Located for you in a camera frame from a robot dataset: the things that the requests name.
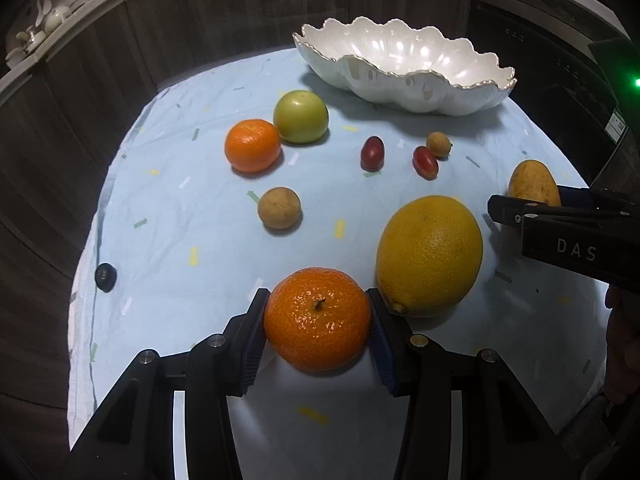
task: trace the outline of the table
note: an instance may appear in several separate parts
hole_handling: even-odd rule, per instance
[[[226,132],[239,120],[271,120],[281,94],[306,88],[329,108],[329,134],[313,146],[283,146],[261,176],[231,170]],[[436,180],[411,164],[440,130],[453,149]],[[367,137],[386,147],[380,174],[366,174]],[[294,49],[214,67],[161,91],[127,133],[110,167],[74,281],[69,317],[70,442],[137,352],[187,351],[302,267],[333,267],[375,286],[378,239],[391,215],[427,194],[463,202],[478,220],[484,257],[476,284],[448,314],[412,320],[444,348],[494,348],[554,428],[560,430],[602,383],[606,285],[521,257],[517,234],[487,215],[526,158],[558,184],[583,180],[511,100],[471,116],[420,116],[372,105],[321,81]],[[287,186],[302,201],[300,227],[274,236],[254,196]],[[98,263],[118,281],[95,288]],[[368,351],[338,376],[294,370],[266,348],[255,386],[229,399],[245,478],[391,478],[406,399],[380,385]],[[182,397],[174,421],[177,478],[186,478]]]

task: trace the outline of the small round fruit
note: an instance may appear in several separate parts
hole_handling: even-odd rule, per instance
[[[266,170],[277,160],[280,151],[278,131],[262,119],[240,121],[226,134],[226,160],[243,173]]]
[[[442,132],[432,132],[427,137],[427,148],[438,158],[444,158],[451,151],[451,141]]]
[[[329,111],[313,92],[294,90],[284,94],[276,104],[273,124],[282,140],[310,144],[324,135],[329,125]]]
[[[360,151],[360,167],[364,171],[379,171],[385,163],[385,145],[380,137],[369,137]]]
[[[273,289],[264,332],[285,361],[305,372],[331,370],[362,352],[371,310],[363,290],[340,270],[311,267]]]
[[[258,216],[272,229],[287,229],[300,218],[300,199],[288,187],[268,190],[258,202]]]
[[[438,176],[438,161],[426,146],[418,146],[415,149],[414,168],[421,177],[427,180],[433,180]]]

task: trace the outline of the orange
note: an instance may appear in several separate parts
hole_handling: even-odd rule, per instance
[[[262,119],[240,121],[226,134],[226,160],[243,173],[266,170],[276,161],[280,149],[276,127]]]
[[[309,267],[282,280],[264,310],[276,352],[305,372],[331,370],[357,357],[369,335],[367,296],[349,276]]]

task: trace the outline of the tangerine stem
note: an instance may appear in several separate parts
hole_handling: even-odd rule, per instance
[[[322,309],[322,304],[326,301],[325,298],[322,298],[322,300],[317,300],[314,301],[314,310],[316,312],[319,312]]]

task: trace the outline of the human hand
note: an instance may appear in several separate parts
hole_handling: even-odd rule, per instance
[[[609,285],[604,304],[611,309],[604,394],[621,404],[640,387],[640,296]]]

